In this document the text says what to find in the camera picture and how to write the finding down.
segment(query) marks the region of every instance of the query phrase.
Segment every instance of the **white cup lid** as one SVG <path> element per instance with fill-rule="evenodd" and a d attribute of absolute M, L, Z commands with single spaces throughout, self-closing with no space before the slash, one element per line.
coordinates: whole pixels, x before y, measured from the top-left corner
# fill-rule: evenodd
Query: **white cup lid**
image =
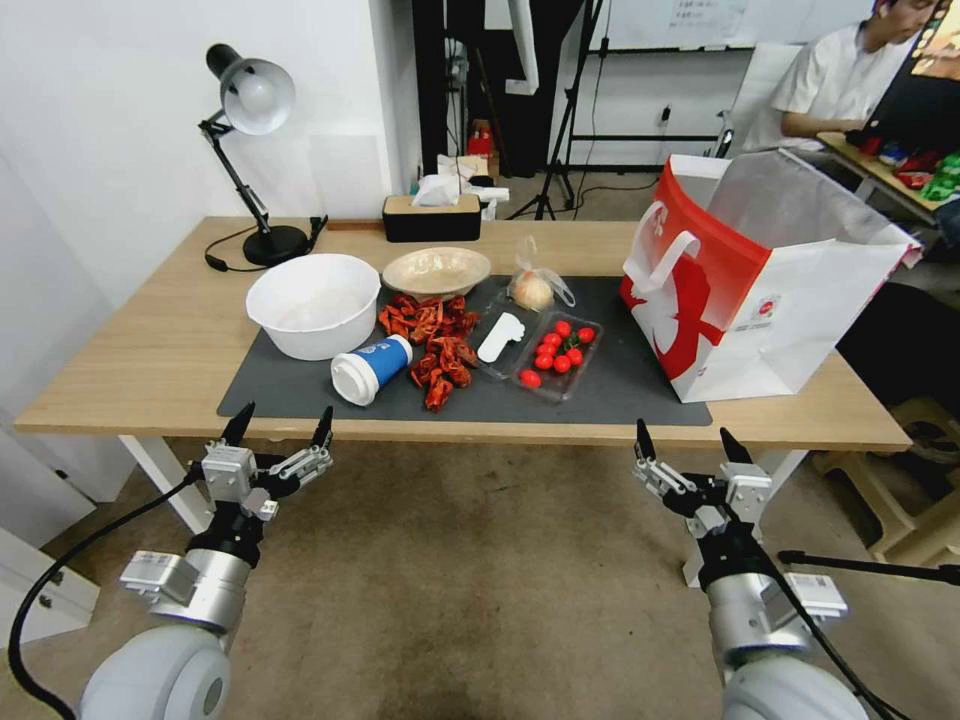
<path fill-rule="evenodd" d="M 377 396 L 380 384 L 373 370 L 350 353 L 337 355 L 330 364 L 330 377 L 340 396 L 354 405 L 366 407 Z"/>

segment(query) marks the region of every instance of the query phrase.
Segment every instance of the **bag handle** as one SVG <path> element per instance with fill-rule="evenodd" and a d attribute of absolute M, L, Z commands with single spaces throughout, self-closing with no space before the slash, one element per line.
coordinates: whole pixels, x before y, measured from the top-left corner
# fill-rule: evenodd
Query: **bag handle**
<path fill-rule="evenodd" d="M 553 291 L 560 296 L 560 299 L 567 304 L 567 307 L 574 307 L 577 304 L 577 299 L 573 296 L 573 292 L 563 281 L 563 278 L 553 270 L 549 268 L 537 268 L 536 273 L 547 281 L 547 284 L 550 285 Z"/>
<path fill-rule="evenodd" d="M 641 245 L 641 238 L 643 237 L 645 226 L 651 218 L 655 217 L 655 214 L 661 208 L 665 208 L 665 205 L 660 200 L 657 200 L 647 208 L 643 217 L 640 218 L 640 224 L 633 238 L 633 248 L 630 251 L 630 257 L 628 257 L 627 261 L 623 264 L 623 271 L 633 282 L 633 287 L 636 292 L 650 293 L 654 290 L 659 290 L 667 281 L 670 273 L 673 272 L 673 268 L 684 252 L 690 249 L 690 254 L 696 255 L 700 250 L 700 239 L 689 230 L 683 230 L 678 233 L 673 239 L 673 242 L 670 243 L 670 246 L 663 254 L 663 257 L 660 258 L 660 262 L 657 263 L 655 268 L 651 270 L 649 264 L 641 264 L 641 260 L 647 259 L 646 250 Z M 655 235 L 661 235 L 663 233 L 662 226 L 657 225 L 653 229 L 653 233 Z"/>

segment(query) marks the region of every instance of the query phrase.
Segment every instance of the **computer monitor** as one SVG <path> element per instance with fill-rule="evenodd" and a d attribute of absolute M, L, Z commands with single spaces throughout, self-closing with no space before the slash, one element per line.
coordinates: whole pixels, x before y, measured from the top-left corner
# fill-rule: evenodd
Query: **computer monitor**
<path fill-rule="evenodd" d="M 864 128 L 910 148 L 960 149 L 960 0 L 941 0 Z"/>

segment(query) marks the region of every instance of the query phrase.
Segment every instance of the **lamp base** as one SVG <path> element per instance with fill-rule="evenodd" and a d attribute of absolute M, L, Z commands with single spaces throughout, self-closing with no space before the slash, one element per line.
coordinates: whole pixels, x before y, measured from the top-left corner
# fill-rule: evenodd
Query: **lamp base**
<path fill-rule="evenodd" d="M 273 267 L 306 254 L 310 241 L 300 228 L 278 225 L 270 228 L 270 239 L 259 232 L 243 241 L 243 256 L 254 265 Z"/>

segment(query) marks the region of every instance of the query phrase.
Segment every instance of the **person's arm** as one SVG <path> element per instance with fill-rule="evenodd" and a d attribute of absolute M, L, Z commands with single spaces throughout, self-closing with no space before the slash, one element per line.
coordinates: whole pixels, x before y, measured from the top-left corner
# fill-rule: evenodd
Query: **person's arm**
<path fill-rule="evenodd" d="M 780 121 L 780 132 L 788 137 L 815 138 L 821 132 L 850 132 L 863 130 L 865 120 L 821 120 L 800 112 L 785 112 Z"/>
<path fill-rule="evenodd" d="M 770 105 L 782 113 L 780 132 L 785 136 L 815 138 L 819 132 L 863 129 L 864 120 L 823 119 L 809 114 L 830 65 L 836 61 L 836 42 L 836 37 L 827 36 L 803 48 L 774 91 Z"/>

